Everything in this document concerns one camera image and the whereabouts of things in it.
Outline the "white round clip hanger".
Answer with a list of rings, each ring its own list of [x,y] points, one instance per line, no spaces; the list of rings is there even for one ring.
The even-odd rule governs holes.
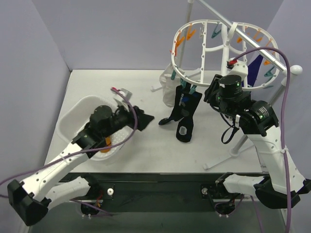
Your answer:
[[[227,75],[229,59],[244,61],[247,66],[258,56],[258,51],[245,54],[251,48],[246,39],[237,34],[240,30],[262,46],[278,48],[275,39],[263,28],[245,22],[235,22],[233,27],[224,25],[219,20],[199,19],[181,26],[174,35],[171,49],[173,77],[194,86],[208,87],[214,74]],[[181,66],[185,44],[199,47],[199,62],[193,69]],[[245,90],[267,89],[274,86],[280,69],[263,56],[259,73],[253,87],[247,85],[247,77],[242,80]]]

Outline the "black blue sock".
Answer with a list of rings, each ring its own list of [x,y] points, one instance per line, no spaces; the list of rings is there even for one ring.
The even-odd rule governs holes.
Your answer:
[[[192,131],[194,127],[193,115],[199,105],[199,102],[202,98],[202,93],[194,91],[192,94],[185,93],[184,91],[181,94],[179,100],[181,120],[178,123],[176,130],[176,138],[183,142],[188,143],[192,138]]]
[[[190,115],[190,95],[179,85],[175,90],[175,99],[171,115],[159,121],[159,125],[165,125],[170,121],[179,121]]]

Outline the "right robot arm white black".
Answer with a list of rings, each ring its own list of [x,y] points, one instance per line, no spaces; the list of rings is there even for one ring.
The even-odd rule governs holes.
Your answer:
[[[289,151],[281,142],[281,128],[272,106],[263,100],[252,100],[243,91],[239,75],[216,74],[205,91],[204,101],[233,121],[233,134],[242,130],[254,144],[258,159],[267,169],[266,175],[252,177],[227,172],[216,183],[216,194],[256,196],[270,209],[294,207],[300,195],[311,190],[311,181],[297,169]]]

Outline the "striped olive sock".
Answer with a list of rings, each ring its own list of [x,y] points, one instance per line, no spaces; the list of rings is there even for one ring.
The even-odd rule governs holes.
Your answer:
[[[112,143],[111,143],[111,137],[108,136],[108,137],[105,138],[105,141],[104,141],[104,146],[103,146],[103,147],[104,147],[105,149],[100,150],[100,152],[101,152],[101,153],[108,153],[108,152],[111,150],[111,145],[112,145]]]

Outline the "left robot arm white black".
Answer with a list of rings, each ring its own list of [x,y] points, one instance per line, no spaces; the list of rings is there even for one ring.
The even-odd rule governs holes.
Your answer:
[[[114,112],[107,105],[98,106],[84,128],[50,163],[24,180],[14,179],[7,185],[10,205],[26,226],[33,226],[59,204],[82,196],[89,200],[96,198],[99,186],[91,177],[58,182],[107,146],[109,136],[124,127],[143,131],[153,120],[154,116],[137,106],[128,109],[119,106]]]

